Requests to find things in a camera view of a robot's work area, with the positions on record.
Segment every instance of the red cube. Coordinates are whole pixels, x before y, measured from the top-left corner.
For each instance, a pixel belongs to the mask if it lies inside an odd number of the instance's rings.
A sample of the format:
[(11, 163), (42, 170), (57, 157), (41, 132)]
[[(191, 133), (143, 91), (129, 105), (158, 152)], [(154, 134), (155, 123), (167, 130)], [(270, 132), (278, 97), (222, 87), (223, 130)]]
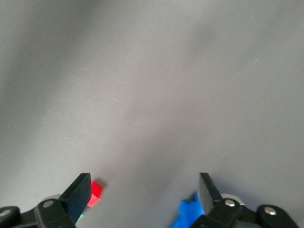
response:
[(92, 208), (100, 201), (104, 188), (94, 181), (92, 182), (91, 188), (92, 188), (92, 197), (90, 201), (87, 203), (87, 205)]

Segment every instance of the metal screw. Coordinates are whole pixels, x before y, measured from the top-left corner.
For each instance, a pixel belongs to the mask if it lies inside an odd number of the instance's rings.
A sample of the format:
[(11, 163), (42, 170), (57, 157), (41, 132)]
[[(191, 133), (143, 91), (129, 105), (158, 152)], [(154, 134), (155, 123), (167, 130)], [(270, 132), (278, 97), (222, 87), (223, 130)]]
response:
[(229, 207), (234, 207), (236, 204), (232, 201), (232, 200), (230, 200), (230, 199), (227, 199), (227, 200), (225, 200), (225, 204), (227, 205), (227, 206), (229, 206)]
[(276, 210), (274, 210), (273, 208), (271, 207), (265, 207), (264, 208), (264, 211), (269, 214), (269, 215), (276, 215)]
[(3, 212), (0, 213), (0, 217), (4, 217), (10, 213), (11, 213), (11, 210), (4, 210)]
[(43, 206), (44, 208), (48, 208), (48, 207), (52, 206), (53, 203), (54, 203), (54, 202), (53, 202), (52, 200), (49, 200), (49, 201), (45, 202), (42, 206)]

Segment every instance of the green object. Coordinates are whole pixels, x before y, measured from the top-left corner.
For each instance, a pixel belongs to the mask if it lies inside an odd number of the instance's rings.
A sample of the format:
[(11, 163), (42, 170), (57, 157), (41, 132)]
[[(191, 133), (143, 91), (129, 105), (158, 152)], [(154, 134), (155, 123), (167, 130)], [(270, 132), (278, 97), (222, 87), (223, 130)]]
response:
[(77, 222), (83, 217), (84, 215), (83, 214), (81, 214), (80, 216), (79, 216), (79, 218), (78, 218), (78, 220), (77, 220)]

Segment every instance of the blue object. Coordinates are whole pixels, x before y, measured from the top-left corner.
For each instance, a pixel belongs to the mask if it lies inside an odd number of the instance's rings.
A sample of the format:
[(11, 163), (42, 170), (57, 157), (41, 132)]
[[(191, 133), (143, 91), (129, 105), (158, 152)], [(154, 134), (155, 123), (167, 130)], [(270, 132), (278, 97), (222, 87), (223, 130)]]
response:
[(171, 228), (189, 228), (201, 215), (204, 215), (199, 194), (195, 194), (195, 200), (193, 201), (182, 201), (179, 205), (179, 213), (179, 217), (174, 221)]

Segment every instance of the gray table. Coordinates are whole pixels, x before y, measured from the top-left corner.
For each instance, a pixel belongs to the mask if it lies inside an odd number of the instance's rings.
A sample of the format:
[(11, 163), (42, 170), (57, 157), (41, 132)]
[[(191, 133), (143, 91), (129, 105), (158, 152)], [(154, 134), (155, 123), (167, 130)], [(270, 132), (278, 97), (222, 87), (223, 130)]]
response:
[(302, 0), (0, 2), (0, 206), (81, 172), (78, 227), (167, 227), (209, 172), (304, 227)]

